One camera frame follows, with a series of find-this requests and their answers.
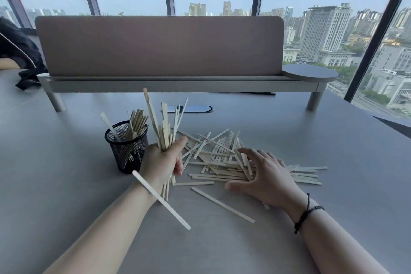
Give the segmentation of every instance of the brown fabric panel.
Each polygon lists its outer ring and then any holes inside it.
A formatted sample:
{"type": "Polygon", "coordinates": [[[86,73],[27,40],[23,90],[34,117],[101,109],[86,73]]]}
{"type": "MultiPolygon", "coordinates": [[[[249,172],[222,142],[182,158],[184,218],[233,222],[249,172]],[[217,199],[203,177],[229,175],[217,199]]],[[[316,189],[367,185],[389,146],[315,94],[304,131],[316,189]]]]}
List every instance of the brown fabric panel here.
{"type": "Polygon", "coordinates": [[[280,75],[280,17],[38,17],[54,76],[280,75]]]}

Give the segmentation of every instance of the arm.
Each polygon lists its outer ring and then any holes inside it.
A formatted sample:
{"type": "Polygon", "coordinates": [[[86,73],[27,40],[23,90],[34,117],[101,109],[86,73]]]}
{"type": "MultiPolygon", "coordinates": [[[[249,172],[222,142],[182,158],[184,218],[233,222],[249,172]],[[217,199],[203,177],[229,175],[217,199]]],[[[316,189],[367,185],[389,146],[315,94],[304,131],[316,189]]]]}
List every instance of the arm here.
{"type": "MultiPolygon", "coordinates": [[[[307,208],[307,195],[295,184],[282,160],[271,153],[238,149],[256,164],[251,182],[228,182],[226,188],[241,191],[260,201],[285,210],[296,223],[307,208]]],[[[310,200],[310,208],[318,205],[310,200]]],[[[313,211],[300,228],[300,234],[322,274],[387,274],[351,235],[324,210],[313,211]]]]}
{"type": "MultiPolygon", "coordinates": [[[[166,152],[153,145],[147,148],[140,173],[157,192],[161,192],[173,171],[181,175],[181,150],[186,142],[183,137],[166,152]]],[[[140,183],[134,183],[44,274],[117,273],[141,221],[155,201],[140,183]]]]}

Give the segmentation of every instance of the right hand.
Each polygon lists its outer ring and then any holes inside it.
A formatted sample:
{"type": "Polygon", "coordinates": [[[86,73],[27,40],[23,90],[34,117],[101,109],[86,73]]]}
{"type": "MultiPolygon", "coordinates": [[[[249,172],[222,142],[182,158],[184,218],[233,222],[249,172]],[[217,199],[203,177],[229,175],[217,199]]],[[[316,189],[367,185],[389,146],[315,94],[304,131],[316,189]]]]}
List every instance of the right hand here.
{"type": "Polygon", "coordinates": [[[295,201],[306,202],[306,194],[295,184],[281,159],[261,150],[239,148],[256,165],[256,177],[251,182],[227,182],[225,188],[254,196],[265,204],[286,209],[295,201]]]}

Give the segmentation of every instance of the table surface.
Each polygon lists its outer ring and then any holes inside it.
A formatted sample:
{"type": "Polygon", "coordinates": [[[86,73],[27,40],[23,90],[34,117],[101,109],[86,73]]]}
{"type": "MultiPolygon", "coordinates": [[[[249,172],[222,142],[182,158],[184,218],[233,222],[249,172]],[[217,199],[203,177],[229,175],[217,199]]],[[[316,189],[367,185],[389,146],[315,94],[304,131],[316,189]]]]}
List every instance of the table surface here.
{"type": "MultiPolygon", "coordinates": [[[[65,94],[56,113],[42,90],[20,91],[15,70],[0,73],[0,267],[42,273],[134,181],[116,169],[104,140],[112,123],[146,104],[142,93],[65,94]]],[[[241,128],[244,145],[270,151],[287,164],[328,166],[322,186],[301,184],[392,273],[409,273],[411,140],[332,95],[316,113],[308,93],[151,94],[160,102],[207,104],[210,114],[186,114],[180,129],[213,134],[241,128]]],[[[153,131],[149,130],[153,142],[153,131]]],[[[185,173],[198,171],[196,166],[185,173]]],[[[188,182],[184,174],[178,182],[188,182]]],[[[120,274],[317,273],[301,237],[279,209],[264,209],[223,182],[199,189],[256,220],[254,224],[190,190],[170,188],[170,205],[187,231],[161,205],[151,208],[120,274]]]]}

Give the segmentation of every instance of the forearm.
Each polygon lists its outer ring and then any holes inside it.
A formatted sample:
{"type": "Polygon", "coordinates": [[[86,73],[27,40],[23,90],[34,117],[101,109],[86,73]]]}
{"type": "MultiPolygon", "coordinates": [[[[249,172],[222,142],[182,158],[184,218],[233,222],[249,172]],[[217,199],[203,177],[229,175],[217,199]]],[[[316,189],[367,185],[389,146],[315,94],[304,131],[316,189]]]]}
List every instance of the forearm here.
{"type": "MultiPolygon", "coordinates": [[[[310,208],[318,205],[310,200],[310,208]]],[[[295,197],[286,208],[293,223],[307,207],[307,195],[295,197]]],[[[301,226],[300,234],[322,274],[379,274],[388,272],[324,210],[313,211],[301,226]]]]}
{"type": "Polygon", "coordinates": [[[144,187],[133,185],[44,274],[117,273],[153,202],[144,187]]]}

